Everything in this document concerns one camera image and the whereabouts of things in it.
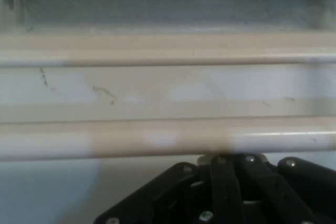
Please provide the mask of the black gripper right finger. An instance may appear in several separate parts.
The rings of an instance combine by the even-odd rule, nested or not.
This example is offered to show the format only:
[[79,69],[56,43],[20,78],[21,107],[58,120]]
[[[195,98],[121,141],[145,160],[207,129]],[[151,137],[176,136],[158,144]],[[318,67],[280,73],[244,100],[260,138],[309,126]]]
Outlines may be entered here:
[[238,177],[247,223],[335,223],[335,171],[297,157],[277,165],[241,155]]

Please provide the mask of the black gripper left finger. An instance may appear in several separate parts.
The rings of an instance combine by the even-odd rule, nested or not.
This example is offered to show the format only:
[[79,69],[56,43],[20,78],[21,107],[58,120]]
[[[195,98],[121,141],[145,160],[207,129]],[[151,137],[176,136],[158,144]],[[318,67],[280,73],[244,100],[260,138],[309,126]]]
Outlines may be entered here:
[[99,215],[95,223],[240,223],[231,156],[180,162]]

